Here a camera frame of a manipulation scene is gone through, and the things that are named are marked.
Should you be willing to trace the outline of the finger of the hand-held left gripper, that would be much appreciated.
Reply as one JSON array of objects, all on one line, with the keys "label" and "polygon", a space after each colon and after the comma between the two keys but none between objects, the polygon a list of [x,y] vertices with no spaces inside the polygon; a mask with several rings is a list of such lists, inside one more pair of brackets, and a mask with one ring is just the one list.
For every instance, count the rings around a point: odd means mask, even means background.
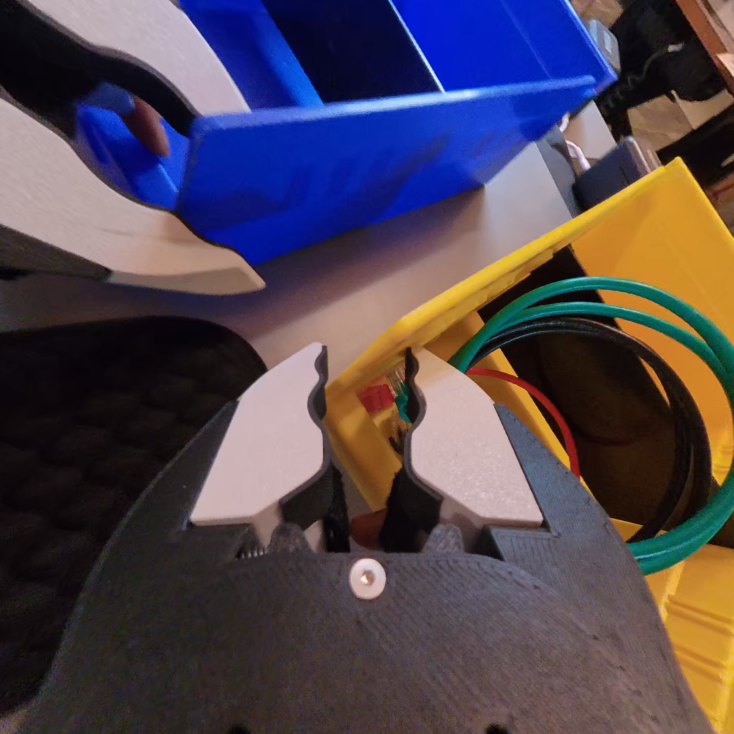
[{"label": "finger of the hand-held left gripper", "polygon": [[131,93],[178,133],[198,117],[248,113],[223,62],[174,2],[2,2],[2,87],[70,127],[99,84]]},{"label": "finger of the hand-held left gripper", "polygon": [[259,291],[237,252],[109,186],[43,120],[2,97],[2,278],[55,274],[208,296]]}]

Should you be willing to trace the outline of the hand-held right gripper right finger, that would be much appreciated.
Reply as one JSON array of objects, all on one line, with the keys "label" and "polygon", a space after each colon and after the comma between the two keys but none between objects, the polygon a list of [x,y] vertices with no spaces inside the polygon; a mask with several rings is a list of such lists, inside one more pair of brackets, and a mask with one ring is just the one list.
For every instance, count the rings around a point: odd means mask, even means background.
[{"label": "hand-held right gripper right finger", "polygon": [[459,369],[418,348],[406,353],[410,427],[403,507],[420,528],[540,528],[534,493],[495,402]]}]

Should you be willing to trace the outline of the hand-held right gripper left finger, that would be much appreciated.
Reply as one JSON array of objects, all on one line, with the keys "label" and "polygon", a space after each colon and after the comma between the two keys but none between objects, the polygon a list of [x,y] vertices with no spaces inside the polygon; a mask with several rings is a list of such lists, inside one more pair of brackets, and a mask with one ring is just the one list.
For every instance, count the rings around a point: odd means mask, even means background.
[{"label": "hand-held right gripper left finger", "polygon": [[332,453],[323,426],[327,349],[311,343],[247,388],[204,480],[190,522],[250,526],[262,546],[283,523],[322,546],[332,503]]}]

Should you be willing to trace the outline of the blue divided plastic bin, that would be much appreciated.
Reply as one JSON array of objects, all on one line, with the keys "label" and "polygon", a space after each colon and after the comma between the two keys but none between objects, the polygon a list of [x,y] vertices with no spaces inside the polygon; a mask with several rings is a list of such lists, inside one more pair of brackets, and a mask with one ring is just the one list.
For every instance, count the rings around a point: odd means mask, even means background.
[{"label": "blue divided plastic bin", "polygon": [[157,159],[80,106],[102,175],[251,265],[482,187],[617,74],[570,2],[180,2],[251,108]]}]

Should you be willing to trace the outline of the yellow plastic bin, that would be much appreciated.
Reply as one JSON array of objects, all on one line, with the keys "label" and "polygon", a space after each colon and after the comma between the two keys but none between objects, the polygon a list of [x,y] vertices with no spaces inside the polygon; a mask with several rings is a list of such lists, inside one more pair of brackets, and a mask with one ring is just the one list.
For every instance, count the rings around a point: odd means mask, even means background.
[{"label": "yellow plastic bin", "polygon": [[[377,417],[358,394],[426,346],[444,359],[479,330],[486,304],[550,274],[560,255],[574,255],[592,276],[618,277],[666,290],[709,317],[732,340],[732,234],[684,163],[672,162],[621,193],[504,257],[490,247],[482,270],[469,263],[471,244],[487,244],[492,196],[473,192],[399,216],[399,225],[434,227],[426,244],[447,244],[432,256],[360,293],[348,355],[326,388],[326,427],[335,451],[371,509],[381,509],[399,466],[388,446],[389,417]],[[708,544],[685,561],[647,578],[678,662],[717,732],[733,732],[733,551]]]}]

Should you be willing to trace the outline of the black foam pad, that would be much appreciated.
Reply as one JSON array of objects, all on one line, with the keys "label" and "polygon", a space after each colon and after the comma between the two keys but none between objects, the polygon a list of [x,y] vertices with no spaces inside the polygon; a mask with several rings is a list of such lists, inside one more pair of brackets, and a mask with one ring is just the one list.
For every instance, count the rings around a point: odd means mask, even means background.
[{"label": "black foam pad", "polygon": [[1,362],[5,715],[36,694],[133,502],[266,366],[243,337],[186,317],[3,333]]}]

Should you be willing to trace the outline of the dark grey charger block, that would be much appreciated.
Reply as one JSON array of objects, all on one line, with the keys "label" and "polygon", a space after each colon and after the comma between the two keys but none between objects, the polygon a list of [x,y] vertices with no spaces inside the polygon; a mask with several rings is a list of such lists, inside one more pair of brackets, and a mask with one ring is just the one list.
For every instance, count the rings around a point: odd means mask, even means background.
[{"label": "dark grey charger block", "polygon": [[573,185],[576,203],[581,211],[588,211],[661,166],[655,151],[641,145],[635,136],[624,137],[588,169],[577,174]]}]

